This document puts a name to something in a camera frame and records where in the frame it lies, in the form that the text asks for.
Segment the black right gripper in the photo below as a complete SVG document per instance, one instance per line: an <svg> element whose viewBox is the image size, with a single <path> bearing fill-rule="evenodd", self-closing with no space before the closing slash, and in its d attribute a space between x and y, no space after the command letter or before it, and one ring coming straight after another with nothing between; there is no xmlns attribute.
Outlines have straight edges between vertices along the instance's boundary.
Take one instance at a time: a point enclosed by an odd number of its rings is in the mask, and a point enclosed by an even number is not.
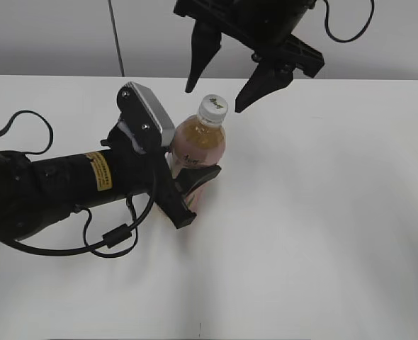
<svg viewBox="0 0 418 340"><path fill-rule="evenodd" d="M222 35L254 52L260 63L236 97L241 113L261 98L287 87L295 67L315 77L324 66L321 52L293 35L315 1L177 1L174 13L195 20L191 69L185 92L191 93L221 48Z"/></svg>

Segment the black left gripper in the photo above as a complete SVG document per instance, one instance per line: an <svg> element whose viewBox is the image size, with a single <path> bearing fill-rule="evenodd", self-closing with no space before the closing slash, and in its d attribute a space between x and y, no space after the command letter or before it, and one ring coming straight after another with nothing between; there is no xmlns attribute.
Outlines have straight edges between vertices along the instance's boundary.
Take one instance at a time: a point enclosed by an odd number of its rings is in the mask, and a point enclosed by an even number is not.
<svg viewBox="0 0 418 340"><path fill-rule="evenodd" d="M164 157L162 136L153 125L143 130L118 122L102 145L108 147L113 186L125 195L148 193L177 229L190 225L196 218L181 196L190 195L222 170L217 164L183 168L173 180Z"/></svg>

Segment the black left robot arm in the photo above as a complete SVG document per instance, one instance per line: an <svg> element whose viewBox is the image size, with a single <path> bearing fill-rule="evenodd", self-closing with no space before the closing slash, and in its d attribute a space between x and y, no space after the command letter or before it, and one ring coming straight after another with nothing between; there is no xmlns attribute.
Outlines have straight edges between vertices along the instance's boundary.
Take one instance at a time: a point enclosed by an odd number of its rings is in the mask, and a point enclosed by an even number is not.
<svg viewBox="0 0 418 340"><path fill-rule="evenodd" d="M187 169L173 178L165 148L138 154L127 135L113 128L104 149L31 161L22 152L0 151L0 240L21 241L76 212L77 208L148 193L178 229L196 218L185 197L221 171L218 165Z"/></svg>

